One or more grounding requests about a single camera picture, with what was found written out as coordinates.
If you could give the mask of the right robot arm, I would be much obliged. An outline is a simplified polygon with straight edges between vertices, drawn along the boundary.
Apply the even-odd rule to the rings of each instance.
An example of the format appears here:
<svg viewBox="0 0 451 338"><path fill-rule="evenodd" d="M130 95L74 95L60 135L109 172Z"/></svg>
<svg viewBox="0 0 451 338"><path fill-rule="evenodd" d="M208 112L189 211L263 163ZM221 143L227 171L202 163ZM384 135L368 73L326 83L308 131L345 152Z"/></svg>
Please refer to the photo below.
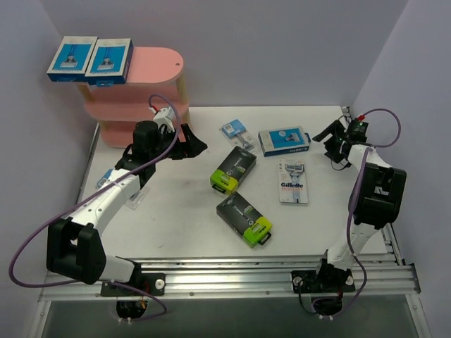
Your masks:
<svg viewBox="0 0 451 338"><path fill-rule="evenodd" d="M385 162L376 147L367 143L368 124L354 119L345 127L334 120L324 131L313 137L324 142L325 155L334 163L343 160L358 170L348 203L344 235L329 247L313 282L323 291L343 287L351 275L355 258L366 243L387 224L393 223L400 206L407 180L405 170Z"/></svg>

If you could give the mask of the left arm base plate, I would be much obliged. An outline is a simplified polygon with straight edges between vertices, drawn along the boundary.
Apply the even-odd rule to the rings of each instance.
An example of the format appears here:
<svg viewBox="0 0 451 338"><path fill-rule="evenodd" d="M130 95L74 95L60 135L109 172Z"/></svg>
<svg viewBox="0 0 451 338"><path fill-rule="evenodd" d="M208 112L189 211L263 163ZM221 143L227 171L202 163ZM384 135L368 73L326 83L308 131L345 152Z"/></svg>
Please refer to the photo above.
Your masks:
<svg viewBox="0 0 451 338"><path fill-rule="evenodd" d="M164 273L145 273L136 281L125 283L125 285L147 292L152 296L163 296L165 294L166 275ZM104 297L127 297L139 296L140 294L133 290L111 286L107 282L103 282L100 295Z"/></svg>

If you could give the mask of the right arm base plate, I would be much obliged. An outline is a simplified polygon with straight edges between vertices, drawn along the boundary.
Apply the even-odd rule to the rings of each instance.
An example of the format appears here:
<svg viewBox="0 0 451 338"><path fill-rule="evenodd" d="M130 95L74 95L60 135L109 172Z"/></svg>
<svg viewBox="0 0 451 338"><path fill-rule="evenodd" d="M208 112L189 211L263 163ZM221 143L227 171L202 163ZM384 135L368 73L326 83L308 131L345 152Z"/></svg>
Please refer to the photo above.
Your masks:
<svg viewBox="0 0 451 338"><path fill-rule="evenodd" d="M322 294L322 293L352 293L356 291L355 283L344 283L341 286L326 286L319 282L315 277L313 270L292 270L290 272L292 282L292 291L295 294L301 292L302 294Z"/></svg>

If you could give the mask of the blue Harry's razor box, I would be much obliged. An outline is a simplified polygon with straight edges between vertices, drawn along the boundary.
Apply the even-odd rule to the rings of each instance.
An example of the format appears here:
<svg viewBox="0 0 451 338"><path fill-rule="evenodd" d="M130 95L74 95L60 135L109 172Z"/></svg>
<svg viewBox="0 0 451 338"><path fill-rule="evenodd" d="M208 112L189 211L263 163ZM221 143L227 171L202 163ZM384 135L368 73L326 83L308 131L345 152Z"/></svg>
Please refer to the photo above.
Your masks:
<svg viewBox="0 0 451 338"><path fill-rule="evenodd" d="M311 138L301 127L262 130L258 140L264 157L308 151Z"/></svg>
<svg viewBox="0 0 451 338"><path fill-rule="evenodd" d="M65 36L47 70L52 82L86 82L87 66L98 37Z"/></svg>
<svg viewBox="0 0 451 338"><path fill-rule="evenodd" d="M98 39L85 73L86 82L97 87L124 85L133 51L131 38Z"/></svg>

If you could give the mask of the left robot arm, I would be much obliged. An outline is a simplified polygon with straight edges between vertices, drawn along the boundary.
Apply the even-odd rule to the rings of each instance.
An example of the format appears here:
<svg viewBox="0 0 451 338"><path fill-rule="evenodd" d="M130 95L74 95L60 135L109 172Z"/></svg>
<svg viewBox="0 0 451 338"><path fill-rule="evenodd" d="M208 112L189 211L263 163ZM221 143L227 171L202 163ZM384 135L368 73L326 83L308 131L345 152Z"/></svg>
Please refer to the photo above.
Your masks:
<svg viewBox="0 0 451 338"><path fill-rule="evenodd" d="M50 224L47 235L47 269L85 284L116 282L126 295L141 290L140 264L105 253L101 236L117 212L139 194L166 158L194 158L208 146L187 124L171 132L152 121L135 126L129 144L108 180L90 199Z"/></svg>

